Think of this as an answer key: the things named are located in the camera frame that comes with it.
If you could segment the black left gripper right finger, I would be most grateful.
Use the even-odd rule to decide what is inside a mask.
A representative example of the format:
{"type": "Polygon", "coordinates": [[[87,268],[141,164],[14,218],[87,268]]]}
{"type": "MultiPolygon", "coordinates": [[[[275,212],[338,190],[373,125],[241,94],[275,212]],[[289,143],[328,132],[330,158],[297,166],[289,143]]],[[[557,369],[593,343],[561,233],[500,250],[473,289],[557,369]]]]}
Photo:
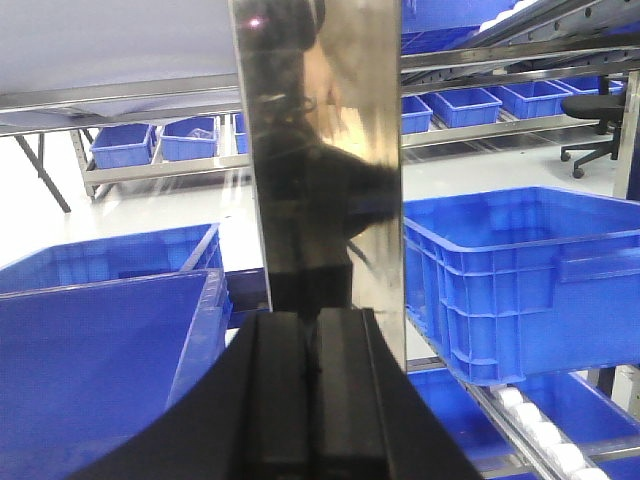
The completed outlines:
{"type": "Polygon", "coordinates": [[[391,354],[372,310],[317,318],[315,479],[477,479],[391,354]]]}

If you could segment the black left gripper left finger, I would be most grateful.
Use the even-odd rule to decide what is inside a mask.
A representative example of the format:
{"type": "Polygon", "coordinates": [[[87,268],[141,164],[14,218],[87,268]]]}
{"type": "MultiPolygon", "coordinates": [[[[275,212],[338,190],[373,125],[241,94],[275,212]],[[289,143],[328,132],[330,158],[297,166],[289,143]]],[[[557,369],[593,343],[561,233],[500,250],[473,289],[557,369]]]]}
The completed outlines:
{"type": "Polygon", "coordinates": [[[246,318],[166,414],[75,479],[306,479],[306,351],[292,312],[246,318]]]}

